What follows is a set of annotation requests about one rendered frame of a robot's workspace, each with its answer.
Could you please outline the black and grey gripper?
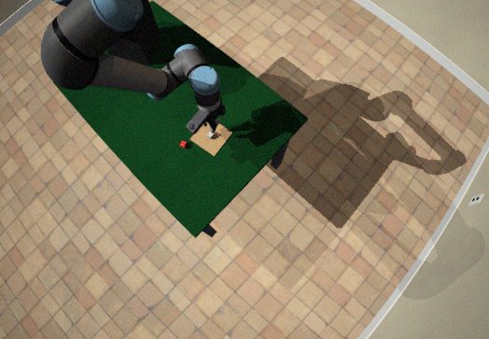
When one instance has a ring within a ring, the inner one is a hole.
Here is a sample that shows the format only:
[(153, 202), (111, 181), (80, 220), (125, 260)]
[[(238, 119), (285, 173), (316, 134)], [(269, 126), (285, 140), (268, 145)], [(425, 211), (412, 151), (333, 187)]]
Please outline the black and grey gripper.
[[(223, 112), (223, 110), (224, 110), (224, 112)], [(220, 96), (220, 105), (219, 105), (219, 107), (216, 110), (213, 111), (213, 114), (206, 121), (206, 122), (209, 123), (208, 125), (210, 126), (210, 130), (211, 130), (210, 132), (211, 133), (214, 133), (216, 131), (217, 126), (221, 122), (221, 119), (220, 120), (217, 120), (217, 117), (220, 115), (220, 113), (221, 113), (221, 117), (226, 113), (225, 112), (225, 107), (222, 105), (222, 97), (221, 96)], [(206, 122), (203, 124), (203, 126), (207, 126), (207, 123)]]

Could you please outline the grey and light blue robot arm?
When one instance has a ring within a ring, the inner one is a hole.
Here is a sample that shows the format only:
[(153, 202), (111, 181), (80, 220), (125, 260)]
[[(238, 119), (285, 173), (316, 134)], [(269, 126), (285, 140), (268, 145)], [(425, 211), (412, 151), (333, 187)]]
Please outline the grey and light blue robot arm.
[(175, 58), (161, 70), (105, 53), (142, 19), (141, 0), (52, 1), (66, 8), (43, 35), (41, 60), (57, 85), (68, 90), (82, 90), (89, 85), (134, 90), (160, 101), (188, 80), (199, 108), (186, 125), (192, 134), (219, 107), (218, 73), (193, 44), (178, 48)]

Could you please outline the peach flat mat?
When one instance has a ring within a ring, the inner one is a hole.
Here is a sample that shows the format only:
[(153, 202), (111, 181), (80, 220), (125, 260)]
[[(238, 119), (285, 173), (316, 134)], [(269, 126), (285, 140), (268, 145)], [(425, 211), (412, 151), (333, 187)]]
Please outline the peach flat mat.
[(206, 123), (207, 126), (202, 126), (200, 130), (196, 134), (194, 134), (190, 140), (209, 152), (211, 155), (216, 156), (218, 151), (229, 139), (232, 132), (219, 124), (216, 131), (214, 132), (215, 136), (211, 139), (207, 136), (207, 133), (211, 130), (208, 122)]

